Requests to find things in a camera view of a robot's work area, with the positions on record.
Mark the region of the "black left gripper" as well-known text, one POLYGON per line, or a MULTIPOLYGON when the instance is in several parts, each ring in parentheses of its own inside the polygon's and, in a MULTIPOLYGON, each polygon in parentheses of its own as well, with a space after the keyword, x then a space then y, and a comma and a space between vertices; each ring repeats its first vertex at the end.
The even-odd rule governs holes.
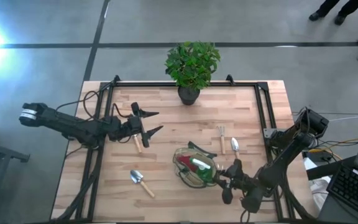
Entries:
POLYGON ((144 111, 139 108, 138 103, 131 104, 133 114, 130 115, 123 115, 119 111, 117 104, 112 104, 111 115, 112 115, 112 124, 115 130, 109 133, 109 140, 110 141, 120 141, 123 138, 131 137, 135 134, 140 134, 142 138, 142 144, 144 147, 149 147, 149 139, 159 130, 163 128, 163 126, 158 126, 156 128, 150 129, 148 131, 144 130, 142 124, 142 118, 148 118, 151 116, 158 115, 159 112, 150 112, 144 111), (120 117, 126 118, 127 121, 121 123, 121 120, 114 116, 114 110, 117 111, 120 117))

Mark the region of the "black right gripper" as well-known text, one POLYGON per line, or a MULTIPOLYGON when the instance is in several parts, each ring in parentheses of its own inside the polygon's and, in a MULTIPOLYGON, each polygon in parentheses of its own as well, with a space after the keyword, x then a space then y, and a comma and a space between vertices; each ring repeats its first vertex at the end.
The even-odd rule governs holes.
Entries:
POLYGON ((226 170, 222 170, 221 174, 215 174, 213 180, 223 188, 222 199, 225 204, 231 204, 232 202, 232 189, 242 191, 241 204, 251 205, 255 202, 255 197, 252 195, 255 185, 252 183, 251 178, 243 173, 241 160, 234 159, 233 165, 226 170))

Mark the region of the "wooden handled garden hand tool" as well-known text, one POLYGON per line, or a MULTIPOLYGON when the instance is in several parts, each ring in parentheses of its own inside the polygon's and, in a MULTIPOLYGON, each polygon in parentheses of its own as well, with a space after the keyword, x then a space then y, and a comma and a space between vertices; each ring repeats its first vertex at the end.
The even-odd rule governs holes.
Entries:
POLYGON ((142 154, 142 147, 141 147, 141 145, 140 145, 140 143, 139 143, 139 140, 138 140, 136 134, 133 135, 133 139, 134 139, 134 142, 135 142, 135 145, 136 145, 136 148, 137 148, 138 153, 139 153, 139 154, 142 154))

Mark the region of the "beige green canvas gardening bag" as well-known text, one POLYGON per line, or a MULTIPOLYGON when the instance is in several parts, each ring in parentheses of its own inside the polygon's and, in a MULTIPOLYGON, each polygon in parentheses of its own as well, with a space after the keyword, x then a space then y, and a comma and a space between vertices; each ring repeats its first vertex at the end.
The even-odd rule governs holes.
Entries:
POLYGON ((189 141, 187 147, 181 147, 174 152, 172 162, 176 166, 177 176, 188 187, 192 189, 203 189, 207 187, 214 187, 215 185, 217 185, 215 181, 212 185, 205 184, 194 172, 190 171, 188 168, 186 168, 184 165, 177 161, 178 156, 191 156, 197 158, 207 157, 211 159, 215 165, 215 176, 215 174, 219 173, 216 170, 216 163, 214 161, 214 158, 218 156, 216 153, 205 151, 204 149, 197 146, 195 143, 189 141))

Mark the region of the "wooden handled hand rake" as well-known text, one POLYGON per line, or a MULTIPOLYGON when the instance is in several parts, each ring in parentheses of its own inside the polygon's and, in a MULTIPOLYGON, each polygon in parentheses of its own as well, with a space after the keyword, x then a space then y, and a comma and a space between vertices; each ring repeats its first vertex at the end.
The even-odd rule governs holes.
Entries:
POLYGON ((226 148, 225 148, 225 142, 224 142, 224 136, 225 136, 225 128, 224 126, 218 126, 218 131, 220 135, 220 145, 221 145, 221 152, 222 154, 226 154, 226 148))

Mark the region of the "narrow wooden handled trowel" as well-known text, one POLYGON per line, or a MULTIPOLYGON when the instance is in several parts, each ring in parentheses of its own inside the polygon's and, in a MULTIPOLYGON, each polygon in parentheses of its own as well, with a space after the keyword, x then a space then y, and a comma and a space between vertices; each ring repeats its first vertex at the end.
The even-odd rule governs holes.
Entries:
POLYGON ((231 147, 235 153, 236 159, 239 159, 239 143, 236 138, 231 138, 231 147))

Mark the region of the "wide wooden handled trowel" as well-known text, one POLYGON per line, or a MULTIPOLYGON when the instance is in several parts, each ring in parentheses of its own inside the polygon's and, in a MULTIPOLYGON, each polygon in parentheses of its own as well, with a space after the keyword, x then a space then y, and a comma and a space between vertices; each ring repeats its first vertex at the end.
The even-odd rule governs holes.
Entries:
POLYGON ((149 189, 147 184, 144 182, 144 176, 138 170, 131 170, 130 171, 131 179, 135 184, 140 184, 143 189, 152 197, 155 197, 155 194, 149 189))

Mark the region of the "white plastic bag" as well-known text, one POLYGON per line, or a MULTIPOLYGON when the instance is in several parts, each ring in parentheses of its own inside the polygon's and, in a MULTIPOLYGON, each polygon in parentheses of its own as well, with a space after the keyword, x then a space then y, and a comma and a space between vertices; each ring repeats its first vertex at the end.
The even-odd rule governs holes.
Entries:
MULTIPOLYGON (((317 167, 317 165, 307 157, 303 159, 303 162, 306 167, 306 170, 310 170, 317 167)), ((328 192, 326 189, 330 181, 331 178, 329 176, 325 176, 309 181, 310 189, 313 195, 313 200, 319 208, 322 208, 328 196, 328 192)))

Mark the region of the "green spray bottle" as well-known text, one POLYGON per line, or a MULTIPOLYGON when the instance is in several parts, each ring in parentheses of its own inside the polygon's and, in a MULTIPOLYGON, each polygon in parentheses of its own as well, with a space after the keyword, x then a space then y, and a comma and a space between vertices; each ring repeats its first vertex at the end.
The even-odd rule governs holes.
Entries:
POLYGON ((190 157, 191 165, 195 168, 193 172, 205 183, 208 185, 214 184, 214 171, 215 165, 214 162, 207 157, 190 157))

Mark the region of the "green potted plant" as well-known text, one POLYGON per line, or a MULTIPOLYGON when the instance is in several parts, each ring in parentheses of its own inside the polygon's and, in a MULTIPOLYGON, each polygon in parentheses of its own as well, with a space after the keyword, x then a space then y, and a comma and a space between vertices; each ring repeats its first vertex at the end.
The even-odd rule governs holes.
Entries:
POLYGON ((167 52, 165 73, 175 81, 184 105, 193 105, 201 90, 210 86, 220 60, 220 52, 212 42, 184 42, 167 52))

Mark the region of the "black power box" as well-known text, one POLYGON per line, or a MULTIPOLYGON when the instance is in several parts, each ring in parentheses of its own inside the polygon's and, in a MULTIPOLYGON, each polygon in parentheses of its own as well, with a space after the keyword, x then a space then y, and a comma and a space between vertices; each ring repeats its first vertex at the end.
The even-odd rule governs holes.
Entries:
POLYGON ((330 152, 322 149, 311 149, 309 151, 302 152, 303 157, 307 157, 313 162, 330 162, 333 155, 330 152))

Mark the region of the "black aluminium table frame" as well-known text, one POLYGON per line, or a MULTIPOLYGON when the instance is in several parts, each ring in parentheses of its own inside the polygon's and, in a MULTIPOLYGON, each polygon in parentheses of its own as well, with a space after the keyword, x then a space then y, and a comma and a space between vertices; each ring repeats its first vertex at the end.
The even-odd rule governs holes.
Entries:
POLYGON ((249 174, 267 160, 262 130, 274 120, 281 128, 293 118, 285 84, 273 81, 214 82, 201 91, 191 106, 184 105, 173 82, 124 82, 113 89, 112 100, 121 113, 128 114, 136 102, 145 111, 159 112, 144 119, 146 129, 163 126, 150 139, 150 146, 137 152, 135 142, 107 141, 101 161, 93 221, 130 223, 200 223, 239 224, 247 219, 239 201, 241 193, 226 205, 219 186, 192 189, 177 176, 172 162, 175 150, 188 142, 214 152, 223 167, 233 163, 231 138, 240 144, 243 168, 249 174), (222 154, 218 126, 225 128, 226 154, 222 154), (152 198, 140 184, 135 184, 131 170, 138 170, 155 194, 152 198))

